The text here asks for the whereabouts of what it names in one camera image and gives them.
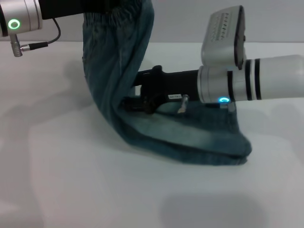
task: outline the label sticker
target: label sticker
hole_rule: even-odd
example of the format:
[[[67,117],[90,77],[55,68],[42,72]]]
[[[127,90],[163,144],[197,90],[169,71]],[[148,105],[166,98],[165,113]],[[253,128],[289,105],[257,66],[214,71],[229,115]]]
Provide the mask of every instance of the label sticker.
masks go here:
[[[182,99],[182,95],[181,94],[172,94],[172,95],[168,95],[168,98],[170,100]]]

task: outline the jeans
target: jeans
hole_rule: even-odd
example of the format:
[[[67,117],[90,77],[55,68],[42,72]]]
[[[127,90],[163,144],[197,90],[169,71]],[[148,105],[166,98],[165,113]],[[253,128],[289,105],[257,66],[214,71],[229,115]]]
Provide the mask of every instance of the jeans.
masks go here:
[[[151,0],[126,0],[108,14],[86,13],[83,25],[85,78],[95,104],[130,145],[188,164],[240,165],[251,153],[238,127],[235,104],[206,107],[178,103],[155,114],[121,108],[142,63],[153,28]]]

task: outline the black stripe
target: black stripe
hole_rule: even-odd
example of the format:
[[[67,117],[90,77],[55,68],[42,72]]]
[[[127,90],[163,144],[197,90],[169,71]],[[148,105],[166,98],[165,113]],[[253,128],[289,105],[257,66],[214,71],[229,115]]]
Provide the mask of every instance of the black stripe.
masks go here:
[[[1,29],[2,29],[2,36],[7,37],[9,35],[9,32],[8,32],[8,27],[7,27],[6,22],[5,22],[5,18],[4,18],[4,14],[3,14],[1,4],[0,4],[0,26],[1,26]]]
[[[252,101],[250,73],[251,73],[251,60],[247,60],[245,65],[246,92],[247,92],[247,99],[249,101]]]
[[[255,67],[255,84],[256,84],[256,98],[262,100],[261,96],[261,85],[260,85],[260,59],[256,59]]]
[[[234,92],[233,92],[233,71],[228,71],[227,72],[227,77],[228,77],[228,93],[229,93],[229,97],[230,100],[232,102],[235,102],[235,98],[234,98]]]

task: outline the green led ring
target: green led ring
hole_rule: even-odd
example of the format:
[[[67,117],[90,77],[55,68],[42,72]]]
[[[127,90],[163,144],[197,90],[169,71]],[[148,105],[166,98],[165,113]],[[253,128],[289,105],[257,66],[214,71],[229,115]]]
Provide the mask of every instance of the green led ring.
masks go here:
[[[12,19],[12,20],[9,21],[9,28],[10,29],[19,29],[20,25],[21,25],[20,21],[18,21],[16,19]]]

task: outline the elastic waistband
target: elastic waistband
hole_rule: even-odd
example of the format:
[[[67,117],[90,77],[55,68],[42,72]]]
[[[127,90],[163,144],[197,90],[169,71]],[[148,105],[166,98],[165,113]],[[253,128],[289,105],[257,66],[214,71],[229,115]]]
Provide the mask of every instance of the elastic waistband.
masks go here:
[[[85,25],[121,27],[129,21],[133,21],[141,13],[143,0],[124,0],[122,5],[106,14],[85,13]]]

